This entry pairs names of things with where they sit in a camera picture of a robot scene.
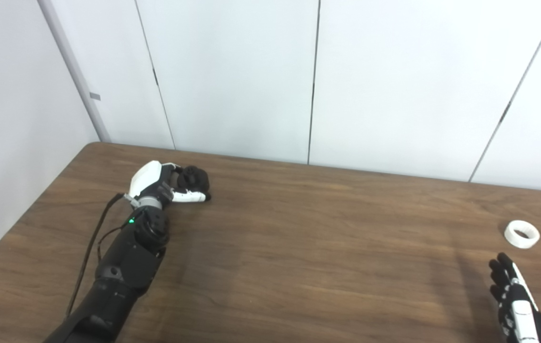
wood grain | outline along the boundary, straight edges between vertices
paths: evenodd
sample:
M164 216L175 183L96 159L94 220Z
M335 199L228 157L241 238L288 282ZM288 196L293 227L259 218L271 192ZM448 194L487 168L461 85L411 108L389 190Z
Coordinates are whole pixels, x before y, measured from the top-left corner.
M541 191L94 143L0 242L0 343L61 322L105 202L152 159L207 170L213 199L168 209L168 254L120 343L500 343L486 265L501 251L541 308L541 240L501 234L541 230Z

white tape roll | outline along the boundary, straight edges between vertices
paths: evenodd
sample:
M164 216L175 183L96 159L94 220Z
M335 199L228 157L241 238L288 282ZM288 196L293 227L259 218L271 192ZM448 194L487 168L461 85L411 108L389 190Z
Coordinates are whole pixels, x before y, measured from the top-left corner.
M522 237L518 232L521 232L526 237ZM539 231L532 226L531 223L527 223L523 220L512 220L505 228L503 234L505 239L514 245L514 247L521 249L528 249L535 245L539 241Z

black cable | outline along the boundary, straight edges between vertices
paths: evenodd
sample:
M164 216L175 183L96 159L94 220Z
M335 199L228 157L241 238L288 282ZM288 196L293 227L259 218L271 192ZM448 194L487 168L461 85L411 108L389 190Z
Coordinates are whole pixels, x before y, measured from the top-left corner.
M101 242L105 239L105 237L109 236L109 234L122 228L124 228L124 225L118 226L118 228L113 228L112 230L109 230L109 232L106 232L105 235L101 236L101 239L99 239L99 241L97 242L97 263L101 262Z
M97 233L99 233L101 224L103 224L103 220L105 220L105 215L107 215L112 205L114 205L118 200L120 200L122 196L123 196L122 193L117 193L116 195L114 195L114 197L105 205L105 209L103 210L103 213L101 213L101 217L99 217L99 222L97 223L97 227L95 228L95 231L92 233L92 236L90 237L88 247L86 247L84 260L82 261L82 266L80 267L80 272L78 274L78 280L76 281L76 285L74 287L74 293L72 294L72 297L70 299L70 304L68 304L68 310L65 311L64 321L70 316L72 312L72 308L74 307L74 301L76 300L76 295L78 294L80 283L82 283L82 277L84 276L86 263L88 263L88 256L90 255L90 251L92 250L92 245L95 243L95 238L97 237Z

black glove hand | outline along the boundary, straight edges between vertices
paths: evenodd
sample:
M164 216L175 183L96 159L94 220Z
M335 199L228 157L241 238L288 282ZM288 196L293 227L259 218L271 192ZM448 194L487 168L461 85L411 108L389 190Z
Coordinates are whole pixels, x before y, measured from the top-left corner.
M541 312L516 264L501 252L489 267L495 282L491 293L499 304L499 324L507 343L541 343Z

robotic arm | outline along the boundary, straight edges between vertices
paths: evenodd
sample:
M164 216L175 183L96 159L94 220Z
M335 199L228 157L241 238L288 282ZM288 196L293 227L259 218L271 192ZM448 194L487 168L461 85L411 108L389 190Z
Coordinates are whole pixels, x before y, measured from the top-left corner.
M197 167L144 165L124 195L133 212L101 258L92 288L44 343L113 342L164 258L169 219L163 210L171 202L206 202L208 190L207 173Z
M516 263L503 252L489 262L499 305L499 323L507 343L541 343L541 312Z

